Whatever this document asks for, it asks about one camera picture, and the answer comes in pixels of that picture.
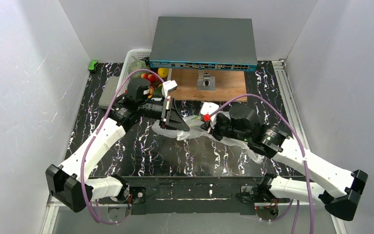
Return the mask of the clear plastic bag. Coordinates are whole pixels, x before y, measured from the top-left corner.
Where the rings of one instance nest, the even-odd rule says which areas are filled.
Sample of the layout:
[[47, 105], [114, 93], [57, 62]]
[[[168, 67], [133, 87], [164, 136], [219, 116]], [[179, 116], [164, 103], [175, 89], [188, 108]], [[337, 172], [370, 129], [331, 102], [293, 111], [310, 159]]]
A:
[[[183, 119], [190, 127], [190, 131], [188, 131], [188, 132], [179, 131], [179, 130], [162, 129], [159, 126], [159, 121], [158, 120], [156, 120], [153, 123], [151, 129], [156, 134], [159, 134], [159, 135], [162, 135], [162, 136], [165, 136], [165, 137], [169, 137], [169, 138], [175, 138], [178, 141], [183, 141], [183, 140], [187, 140], [187, 139], [196, 138], [196, 134], [197, 134], [196, 128], [200, 127], [200, 125], [202, 124], [202, 122], [200, 120], [200, 116], [193, 115], [193, 116], [183, 117]], [[237, 139], [230, 139], [230, 138], [224, 137], [220, 141], [220, 143], [222, 143], [224, 145], [227, 145], [227, 146], [238, 146], [242, 149], [245, 149], [247, 151], [247, 155], [255, 163], [261, 164], [262, 161], [264, 160], [264, 156], [259, 155], [257, 153], [254, 153], [252, 150], [250, 150], [250, 148], [247, 145], [247, 142], [245, 142], [245, 141], [240, 141], [240, 140], [237, 140]]]

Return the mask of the white plastic basket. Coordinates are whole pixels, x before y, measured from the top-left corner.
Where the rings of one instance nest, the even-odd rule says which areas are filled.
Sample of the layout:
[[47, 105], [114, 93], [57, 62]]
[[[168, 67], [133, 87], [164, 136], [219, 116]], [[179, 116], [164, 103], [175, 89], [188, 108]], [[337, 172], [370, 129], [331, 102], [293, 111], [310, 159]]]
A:
[[[119, 83], [118, 83], [116, 94], [115, 94], [116, 97], [120, 95], [126, 95], [127, 93], [130, 92], [129, 85], [138, 84], [138, 83], [141, 83], [141, 96], [145, 98], [153, 97], [153, 94], [152, 95], [149, 94], [150, 82], [148, 80], [141, 78], [141, 77], [131, 78], [131, 76], [134, 73], [139, 72], [139, 71], [144, 71], [144, 73], [153, 74], [157, 76], [157, 78], [159, 79], [158, 86], [162, 85], [162, 83], [168, 80], [167, 77], [166, 78], [159, 77], [159, 75], [157, 74], [157, 70], [160, 67], [154, 68], [152, 66], [152, 62], [150, 61], [150, 53], [151, 53], [150, 49], [132, 49], [127, 52], [124, 65], [123, 65], [123, 70], [121, 72], [121, 75], [119, 76]], [[140, 69], [140, 70], [133, 71], [132, 73], [129, 73], [130, 64], [137, 59], [143, 60], [149, 69], [148, 70]]]

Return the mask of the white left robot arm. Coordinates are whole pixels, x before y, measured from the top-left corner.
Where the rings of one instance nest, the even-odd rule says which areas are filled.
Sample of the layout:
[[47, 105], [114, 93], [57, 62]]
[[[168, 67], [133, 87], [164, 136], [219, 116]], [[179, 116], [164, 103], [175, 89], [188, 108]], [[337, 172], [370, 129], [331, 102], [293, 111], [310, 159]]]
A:
[[170, 94], [177, 89], [174, 80], [165, 81], [162, 94], [150, 94], [150, 82], [145, 78], [128, 78], [113, 94], [106, 113], [94, 132], [58, 166], [51, 164], [45, 172], [50, 195], [78, 213], [90, 207], [92, 201], [113, 197], [128, 201], [131, 189], [119, 176], [91, 179], [94, 167], [109, 149], [134, 126], [141, 117], [159, 121], [165, 130], [188, 132], [190, 127], [176, 108]]

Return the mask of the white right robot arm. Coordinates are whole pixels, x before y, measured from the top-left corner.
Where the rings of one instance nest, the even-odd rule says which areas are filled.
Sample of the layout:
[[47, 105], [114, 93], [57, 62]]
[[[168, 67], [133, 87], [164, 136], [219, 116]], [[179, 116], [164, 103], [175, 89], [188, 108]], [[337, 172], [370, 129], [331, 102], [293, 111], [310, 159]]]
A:
[[362, 170], [348, 171], [320, 158], [299, 145], [295, 137], [273, 125], [260, 122], [256, 111], [240, 103], [227, 114], [219, 106], [205, 102], [200, 109], [201, 128], [216, 140], [234, 139], [244, 142], [254, 153], [281, 162], [309, 179], [291, 180], [266, 174], [261, 183], [248, 187], [241, 195], [247, 202], [288, 198], [323, 205], [331, 215], [353, 220], [368, 175]]

